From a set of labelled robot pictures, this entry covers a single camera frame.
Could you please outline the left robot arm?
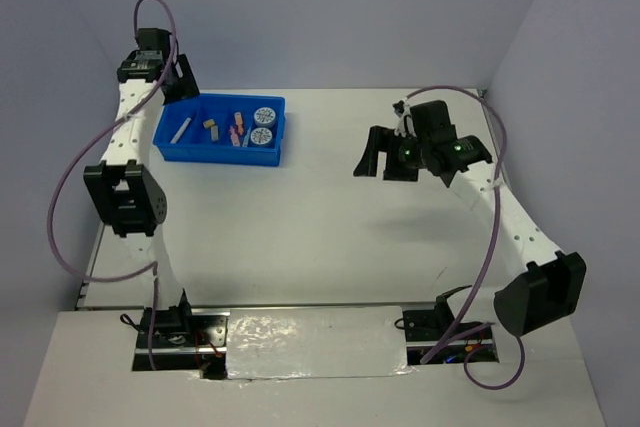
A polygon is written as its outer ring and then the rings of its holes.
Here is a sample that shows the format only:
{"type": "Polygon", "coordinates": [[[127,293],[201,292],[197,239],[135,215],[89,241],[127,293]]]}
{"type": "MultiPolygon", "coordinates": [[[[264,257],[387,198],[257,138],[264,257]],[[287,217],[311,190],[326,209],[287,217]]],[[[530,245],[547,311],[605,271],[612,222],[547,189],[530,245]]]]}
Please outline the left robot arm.
{"type": "Polygon", "coordinates": [[[102,222],[142,264],[140,275],[151,289],[144,300],[141,332],[164,337],[175,346],[189,343],[196,321],[184,288],[176,279],[166,250],[162,224],[168,214],[165,192],[151,174],[150,143],[145,124],[147,113],[167,100],[198,92],[193,75],[178,73],[186,57],[171,50],[175,37],[167,30],[141,28],[136,49],[117,69],[119,108],[106,151],[98,164],[87,166],[83,180],[102,222]]]}

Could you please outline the pink correction tape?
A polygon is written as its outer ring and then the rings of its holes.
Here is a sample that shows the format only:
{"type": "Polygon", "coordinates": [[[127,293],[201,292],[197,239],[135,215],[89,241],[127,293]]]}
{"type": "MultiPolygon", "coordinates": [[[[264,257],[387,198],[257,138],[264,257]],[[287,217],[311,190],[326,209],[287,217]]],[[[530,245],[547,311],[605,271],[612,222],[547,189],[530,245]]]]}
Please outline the pink correction tape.
{"type": "Polygon", "coordinates": [[[234,126],[230,126],[229,127],[229,137],[230,137],[230,142],[231,145],[234,147],[240,147],[241,146],[241,139],[240,136],[236,130],[236,128],[234,126]]]}

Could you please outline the blue white marker pen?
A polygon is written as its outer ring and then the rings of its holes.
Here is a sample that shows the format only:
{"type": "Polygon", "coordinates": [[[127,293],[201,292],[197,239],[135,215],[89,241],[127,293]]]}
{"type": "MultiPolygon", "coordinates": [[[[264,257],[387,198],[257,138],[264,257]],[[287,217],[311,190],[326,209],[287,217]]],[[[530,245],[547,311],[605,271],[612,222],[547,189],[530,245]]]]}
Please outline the blue white marker pen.
{"type": "Polygon", "coordinates": [[[183,123],[180,125],[178,130],[175,132],[173,137],[171,138],[170,144],[171,145],[178,144],[180,142],[180,140],[184,137],[185,133],[188,131],[188,129],[191,126],[191,124],[192,124],[192,118],[191,117],[187,117],[183,121],[183,123]]]}

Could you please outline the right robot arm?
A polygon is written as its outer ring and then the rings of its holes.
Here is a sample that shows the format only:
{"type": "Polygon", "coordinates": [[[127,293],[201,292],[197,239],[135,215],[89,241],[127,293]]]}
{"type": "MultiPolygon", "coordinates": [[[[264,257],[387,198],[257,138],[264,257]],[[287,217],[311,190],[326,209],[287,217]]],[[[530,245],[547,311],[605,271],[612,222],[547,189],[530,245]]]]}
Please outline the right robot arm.
{"type": "Polygon", "coordinates": [[[469,308],[501,253],[509,283],[494,294],[498,322],[516,337],[572,315],[586,276],[580,254],[547,237],[504,183],[498,160],[481,140],[458,135],[442,100],[396,104],[396,127],[373,126],[353,174],[415,182],[422,170],[440,179],[490,229],[480,272],[464,303],[469,308]]]}

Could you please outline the blue correction tape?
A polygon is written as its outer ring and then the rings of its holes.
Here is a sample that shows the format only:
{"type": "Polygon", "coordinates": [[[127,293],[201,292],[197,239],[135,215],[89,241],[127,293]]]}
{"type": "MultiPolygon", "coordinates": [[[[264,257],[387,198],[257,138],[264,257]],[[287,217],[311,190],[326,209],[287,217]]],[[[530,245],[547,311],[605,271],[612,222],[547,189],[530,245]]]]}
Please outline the blue correction tape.
{"type": "Polygon", "coordinates": [[[242,144],[241,144],[242,147],[248,147],[249,146],[249,142],[250,142],[250,138],[251,138],[251,132],[252,132],[251,128],[249,128],[246,131],[245,135],[243,136],[243,140],[242,140],[242,144]]]}

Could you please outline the blue slime jar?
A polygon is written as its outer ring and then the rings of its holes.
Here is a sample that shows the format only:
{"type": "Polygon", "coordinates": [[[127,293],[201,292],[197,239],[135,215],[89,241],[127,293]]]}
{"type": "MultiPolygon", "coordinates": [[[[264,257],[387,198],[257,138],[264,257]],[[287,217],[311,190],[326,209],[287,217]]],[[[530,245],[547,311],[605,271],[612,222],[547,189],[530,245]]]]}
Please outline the blue slime jar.
{"type": "Polygon", "coordinates": [[[256,127],[249,134],[249,145],[255,148],[269,148],[274,141],[274,134],[267,127],[256,127]]]}
{"type": "Polygon", "coordinates": [[[271,107],[260,107],[253,114],[253,124],[257,128],[273,128],[278,120],[275,109],[271,107]]]}

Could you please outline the orange correction tape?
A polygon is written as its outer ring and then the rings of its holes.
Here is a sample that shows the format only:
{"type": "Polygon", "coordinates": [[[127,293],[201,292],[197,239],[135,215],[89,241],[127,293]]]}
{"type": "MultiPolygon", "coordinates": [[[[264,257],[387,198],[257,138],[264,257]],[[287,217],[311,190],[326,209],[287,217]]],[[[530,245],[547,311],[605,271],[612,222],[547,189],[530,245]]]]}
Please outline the orange correction tape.
{"type": "Polygon", "coordinates": [[[244,124],[244,118],[241,112],[236,111],[234,113],[234,130],[235,132],[240,135],[243,136],[245,134],[245,124],[244,124]]]}

